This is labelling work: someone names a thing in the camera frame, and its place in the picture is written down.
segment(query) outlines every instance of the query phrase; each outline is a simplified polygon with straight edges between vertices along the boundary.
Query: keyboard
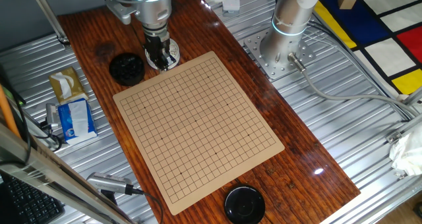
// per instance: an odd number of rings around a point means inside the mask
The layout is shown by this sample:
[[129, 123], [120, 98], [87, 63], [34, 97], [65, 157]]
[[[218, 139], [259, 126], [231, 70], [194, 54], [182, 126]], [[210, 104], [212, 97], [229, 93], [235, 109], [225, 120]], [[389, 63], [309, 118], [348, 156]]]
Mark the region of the keyboard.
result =
[[1, 206], [9, 209], [7, 211], [9, 216], [14, 216], [11, 218], [13, 223], [46, 224], [65, 212], [61, 203], [55, 198], [12, 176], [4, 173], [1, 176], [3, 178], [0, 188]]

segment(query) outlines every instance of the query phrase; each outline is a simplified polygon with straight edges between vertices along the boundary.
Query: wooden table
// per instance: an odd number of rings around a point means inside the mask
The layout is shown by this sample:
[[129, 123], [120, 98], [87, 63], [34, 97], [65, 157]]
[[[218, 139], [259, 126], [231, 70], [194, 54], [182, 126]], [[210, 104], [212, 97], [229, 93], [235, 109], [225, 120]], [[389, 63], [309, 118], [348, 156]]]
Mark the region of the wooden table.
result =
[[[139, 54], [146, 62], [142, 25], [123, 25], [107, 8], [60, 16], [76, 57], [143, 190], [164, 205], [164, 223], [229, 223], [223, 203], [231, 186], [259, 189], [266, 202], [261, 223], [320, 223], [359, 194], [330, 154], [253, 63], [228, 29], [201, 0], [172, 0], [169, 33], [179, 45], [180, 64], [214, 51], [256, 105], [286, 149], [176, 216], [170, 214], [112, 96], [126, 87], [113, 81], [109, 62]], [[158, 71], [146, 66], [145, 80]], [[317, 169], [324, 169], [318, 175]], [[160, 209], [148, 199], [159, 218]]]

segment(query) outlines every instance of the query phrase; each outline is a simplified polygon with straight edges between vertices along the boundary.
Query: tissue box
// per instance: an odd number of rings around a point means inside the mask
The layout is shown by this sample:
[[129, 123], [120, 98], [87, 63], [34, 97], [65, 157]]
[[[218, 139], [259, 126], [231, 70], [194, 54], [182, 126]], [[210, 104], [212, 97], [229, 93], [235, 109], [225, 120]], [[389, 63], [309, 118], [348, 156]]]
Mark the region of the tissue box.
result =
[[65, 140], [70, 145], [97, 137], [91, 110], [85, 99], [78, 99], [57, 109]]
[[88, 99], [82, 83], [80, 83], [78, 74], [74, 68], [69, 67], [61, 72], [48, 76], [54, 94], [61, 105], [77, 99]]

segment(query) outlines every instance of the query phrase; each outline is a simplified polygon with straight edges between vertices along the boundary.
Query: mondrian pattern rug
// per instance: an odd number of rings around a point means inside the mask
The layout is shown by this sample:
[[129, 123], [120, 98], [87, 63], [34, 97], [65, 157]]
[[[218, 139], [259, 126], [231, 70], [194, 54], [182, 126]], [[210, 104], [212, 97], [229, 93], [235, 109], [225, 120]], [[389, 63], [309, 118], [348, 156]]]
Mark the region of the mondrian pattern rug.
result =
[[422, 86], [422, 0], [320, 0], [316, 12], [395, 95]]

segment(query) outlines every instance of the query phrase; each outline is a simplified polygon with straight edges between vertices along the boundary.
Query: black lid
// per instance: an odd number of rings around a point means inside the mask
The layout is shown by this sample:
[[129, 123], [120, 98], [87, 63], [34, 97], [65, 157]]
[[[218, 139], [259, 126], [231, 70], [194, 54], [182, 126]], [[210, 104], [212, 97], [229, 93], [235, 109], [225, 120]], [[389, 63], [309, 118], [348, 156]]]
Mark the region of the black lid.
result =
[[234, 224], [257, 224], [265, 214], [264, 197], [249, 185], [236, 186], [226, 197], [224, 211]]
[[144, 62], [134, 53], [122, 53], [111, 60], [109, 72], [120, 85], [134, 86], [144, 79]]

